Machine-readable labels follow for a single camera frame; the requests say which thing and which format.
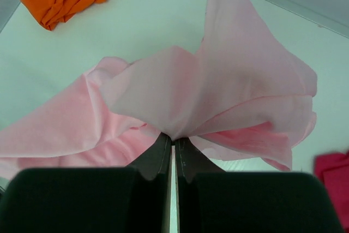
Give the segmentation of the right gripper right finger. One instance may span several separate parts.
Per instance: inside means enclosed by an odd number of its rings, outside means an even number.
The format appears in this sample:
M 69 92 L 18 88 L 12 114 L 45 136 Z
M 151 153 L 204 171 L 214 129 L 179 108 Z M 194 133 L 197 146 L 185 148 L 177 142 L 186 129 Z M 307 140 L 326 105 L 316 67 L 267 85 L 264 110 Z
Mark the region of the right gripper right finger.
M 188 138 L 174 146 L 179 232 L 343 232 L 313 175 L 228 172 Z

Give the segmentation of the light pink t shirt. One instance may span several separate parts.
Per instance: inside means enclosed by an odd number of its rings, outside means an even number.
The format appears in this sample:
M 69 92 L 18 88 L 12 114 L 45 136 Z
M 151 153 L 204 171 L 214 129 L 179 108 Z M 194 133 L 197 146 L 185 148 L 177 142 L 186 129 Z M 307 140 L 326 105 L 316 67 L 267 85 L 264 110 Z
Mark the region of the light pink t shirt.
M 218 160 L 292 169 L 314 129 L 317 75 L 271 34 L 250 0 L 207 0 L 196 53 L 172 46 L 105 57 L 1 131 L 1 176 L 39 167 L 125 166 L 160 133 Z

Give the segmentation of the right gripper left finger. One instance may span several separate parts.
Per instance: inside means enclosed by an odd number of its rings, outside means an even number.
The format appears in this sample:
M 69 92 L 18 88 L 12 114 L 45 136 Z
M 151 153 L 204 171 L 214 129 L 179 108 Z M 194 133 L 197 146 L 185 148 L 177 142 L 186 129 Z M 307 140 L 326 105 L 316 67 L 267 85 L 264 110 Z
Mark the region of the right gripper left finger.
M 1 232 L 168 232 L 171 139 L 123 168 L 32 168 L 1 198 Z

